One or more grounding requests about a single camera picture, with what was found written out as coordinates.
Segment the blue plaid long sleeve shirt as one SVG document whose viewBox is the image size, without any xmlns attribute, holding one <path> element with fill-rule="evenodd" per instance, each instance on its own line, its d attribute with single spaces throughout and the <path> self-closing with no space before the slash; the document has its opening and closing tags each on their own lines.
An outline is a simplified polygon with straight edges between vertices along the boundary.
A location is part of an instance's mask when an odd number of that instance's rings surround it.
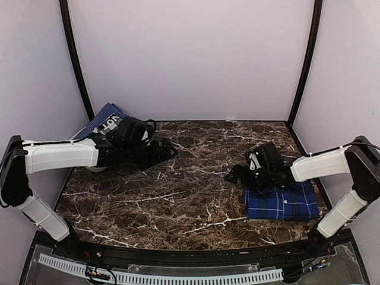
<svg viewBox="0 0 380 285">
<path fill-rule="evenodd" d="M 309 221 L 319 218 L 318 203 L 311 181 L 291 186 L 269 186 L 268 193 L 246 189 L 242 202 L 251 220 Z"/>
</svg>

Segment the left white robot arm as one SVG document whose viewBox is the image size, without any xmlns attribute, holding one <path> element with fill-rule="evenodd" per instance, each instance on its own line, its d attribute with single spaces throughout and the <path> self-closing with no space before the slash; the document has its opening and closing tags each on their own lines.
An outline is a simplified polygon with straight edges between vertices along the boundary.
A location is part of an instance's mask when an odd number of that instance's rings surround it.
<svg viewBox="0 0 380 285">
<path fill-rule="evenodd" d="M 60 242 L 71 259 L 84 253 L 75 231 L 30 186 L 36 173 L 72 168 L 102 169 L 124 163 L 140 171 L 174 158 L 178 151 L 168 139 L 132 144 L 126 139 L 110 140 L 104 135 L 67 141 L 24 141 L 13 136 L 1 160 L 1 207 L 20 210 L 36 226 Z"/>
</svg>

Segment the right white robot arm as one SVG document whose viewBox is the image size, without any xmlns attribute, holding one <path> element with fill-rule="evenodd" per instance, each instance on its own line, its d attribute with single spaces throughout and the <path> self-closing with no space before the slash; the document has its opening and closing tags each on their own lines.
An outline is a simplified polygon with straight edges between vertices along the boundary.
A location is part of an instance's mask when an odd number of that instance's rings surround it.
<svg viewBox="0 0 380 285">
<path fill-rule="evenodd" d="M 342 181 L 347 187 L 310 231 L 310 239 L 303 245 L 303 253 L 310 258 L 317 257 L 325 249 L 327 239 L 379 199 L 379 146 L 364 136 L 289 161 L 283 159 L 271 141 L 255 147 L 245 156 L 246 163 L 234 165 L 224 179 L 259 194 L 270 193 L 272 186 L 295 187 L 312 180 Z"/>
</svg>

